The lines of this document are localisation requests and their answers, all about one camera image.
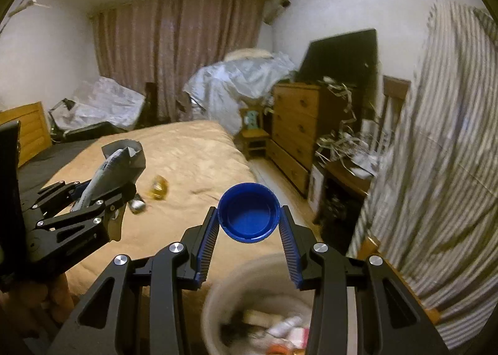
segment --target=beige bedspread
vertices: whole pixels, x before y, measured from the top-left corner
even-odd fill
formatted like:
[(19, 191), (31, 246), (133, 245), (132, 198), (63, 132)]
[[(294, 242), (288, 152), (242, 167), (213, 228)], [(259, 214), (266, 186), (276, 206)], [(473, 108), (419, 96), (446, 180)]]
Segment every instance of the beige bedspread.
[[(127, 208), (121, 241), (106, 244), (67, 272), (70, 290), (76, 294), (85, 293), (116, 255), (125, 253), (132, 259), (155, 255), (169, 243), (179, 241), (186, 228), (200, 225), (209, 207), (217, 206), (229, 187), (255, 181), (247, 161), (219, 124), (194, 121), (102, 137), (54, 175), (51, 182), (91, 178), (104, 161), (101, 147), (122, 138), (137, 140), (143, 146), (147, 166), (136, 188), (147, 209), (134, 215)], [(163, 201), (148, 197), (155, 175), (165, 177), (169, 183)], [(208, 282), (223, 278), (253, 258), (282, 251), (277, 231), (262, 242), (245, 245), (231, 240), (220, 228)]]

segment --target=curtain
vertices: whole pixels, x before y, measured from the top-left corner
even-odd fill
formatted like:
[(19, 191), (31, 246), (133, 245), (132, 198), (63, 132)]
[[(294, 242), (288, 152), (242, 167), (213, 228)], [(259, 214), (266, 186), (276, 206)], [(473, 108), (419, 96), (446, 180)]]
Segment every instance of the curtain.
[(498, 26), (456, 3), (429, 36), (395, 139), (365, 199), (348, 255), (367, 233), (403, 275), (451, 349), (498, 301)]
[(265, 0), (136, 0), (93, 18), (100, 74), (144, 94), (158, 85), (158, 116), (190, 110), (184, 84), (227, 52), (256, 45)]

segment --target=floor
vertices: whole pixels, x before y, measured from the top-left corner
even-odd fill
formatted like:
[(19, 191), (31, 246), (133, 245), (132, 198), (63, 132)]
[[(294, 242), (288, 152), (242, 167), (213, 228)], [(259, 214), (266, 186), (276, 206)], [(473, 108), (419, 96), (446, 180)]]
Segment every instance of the floor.
[(282, 206), (286, 204), (289, 207), (294, 222), (309, 227), (317, 240), (321, 241), (319, 227), (313, 225), (315, 215), (308, 202), (277, 166), (265, 158), (253, 158), (249, 161), (249, 167), (256, 180), (270, 188)]
[[(275, 164), (265, 158), (253, 158), (249, 161), (249, 167), (256, 176), (256, 180), (268, 188), (276, 195), (281, 205), (286, 204), (297, 225), (308, 226), (318, 241), (321, 241), (319, 228), (313, 225), (314, 214), (304, 199), (287, 177), (275, 166)], [(358, 322), (356, 316), (355, 289), (348, 287), (348, 347), (347, 355), (358, 353)]]

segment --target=pink curtain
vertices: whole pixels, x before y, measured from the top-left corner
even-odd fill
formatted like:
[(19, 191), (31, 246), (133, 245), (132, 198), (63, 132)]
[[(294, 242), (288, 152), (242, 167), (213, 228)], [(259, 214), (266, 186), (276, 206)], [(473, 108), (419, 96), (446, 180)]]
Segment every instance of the pink curtain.
[(158, 116), (189, 112), (182, 88), (201, 67), (254, 47), (265, 0), (137, 0), (93, 18), (102, 76), (144, 93), (158, 84)]

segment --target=wooden headboard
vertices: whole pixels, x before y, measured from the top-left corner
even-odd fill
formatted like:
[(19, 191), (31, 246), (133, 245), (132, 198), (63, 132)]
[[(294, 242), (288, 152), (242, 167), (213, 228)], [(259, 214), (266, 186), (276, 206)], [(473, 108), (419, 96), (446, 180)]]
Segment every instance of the wooden headboard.
[(19, 120), (21, 122), (19, 167), (36, 156), (40, 151), (52, 145), (41, 102), (18, 106), (17, 108), (0, 112), (0, 125), (11, 120)]

